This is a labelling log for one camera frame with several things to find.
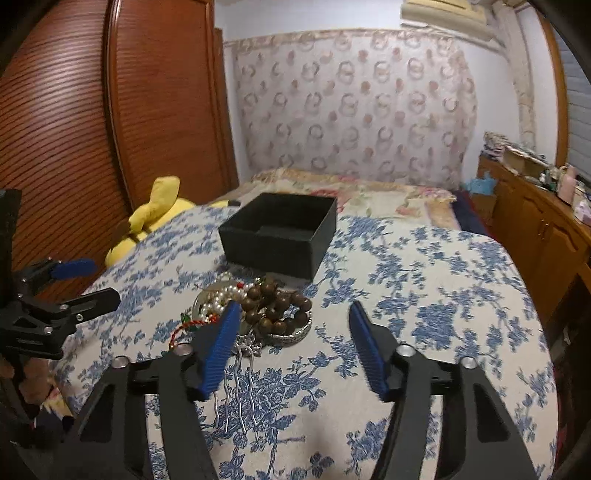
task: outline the silver hairpin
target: silver hairpin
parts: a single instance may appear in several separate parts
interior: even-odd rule
[[[226,392],[226,404],[224,405],[225,410],[226,410],[226,427],[224,428],[224,433],[228,433],[228,425],[230,423],[230,410],[229,410],[230,392],[228,391],[228,377],[226,376],[226,369],[225,368],[223,371],[223,389]]]
[[[238,369],[241,367],[242,363],[242,346],[235,344],[236,348],[238,349],[238,360],[234,365],[234,381],[236,382],[236,390],[234,391],[234,397],[238,402],[238,419],[240,420],[240,425],[242,427],[242,431],[246,433],[246,427],[244,425],[244,418],[242,418],[242,402],[240,401],[240,382],[238,380]]]
[[[214,428],[217,430],[217,427],[219,426],[220,423],[220,414],[217,411],[217,392],[213,392],[213,408],[216,411],[216,424],[214,425]]]
[[[251,403],[251,419],[252,424],[257,425],[256,418],[255,418],[255,401],[252,398],[252,389],[254,387],[254,382],[252,381],[252,369],[255,362],[255,352],[253,351],[252,347],[247,343],[246,344],[246,351],[251,357],[251,364],[248,368],[248,400]]]

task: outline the window blind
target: window blind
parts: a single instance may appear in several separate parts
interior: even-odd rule
[[[567,161],[591,181],[591,83],[558,32],[554,31],[564,66],[569,97],[569,154]]]

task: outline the floral pattern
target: floral pattern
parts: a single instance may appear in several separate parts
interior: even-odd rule
[[[217,226],[234,208],[188,210],[140,243],[92,290],[121,293],[113,313],[84,323],[54,365],[60,388],[79,411],[116,355],[158,357],[198,286],[228,270]],[[245,277],[252,272],[233,269]],[[302,342],[267,348],[252,373],[255,420],[249,412],[249,364],[231,358],[224,431],[220,390],[216,428],[213,399],[197,403],[220,478],[267,480],[344,477],[369,479],[381,451],[392,405],[371,393],[347,327],[359,299],[374,322],[427,356],[478,359],[521,433],[544,480],[556,454],[557,401],[550,357],[523,280],[494,240],[467,232],[415,226],[394,219],[341,216],[313,282],[314,328]],[[441,399],[433,398],[422,478],[437,464]],[[147,399],[155,479],[167,477],[158,429],[157,397]]]

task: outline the bottle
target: bottle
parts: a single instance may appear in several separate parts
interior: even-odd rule
[[[562,176],[560,187],[558,188],[558,198],[571,205],[574,198],[574,189],[577,186],[577,170],[569,165],[566,173]]]

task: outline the red string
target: red string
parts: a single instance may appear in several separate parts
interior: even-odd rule
[[[175,340],[181,330],[187,330],[194,325],[205,325],[207,323],[216,323],[218,320],[219,320],[219,316],[213,315],[209,322],[204,322],[202,320],[190,320],[189,322],[182,323],[181,325],[179,325],[178,327],[176,327],[174,329],[174,332],[173,332],[172,336],[170,337],[170,341],[168,343],[168,348],[170,350],[172,350],[176,346]]]

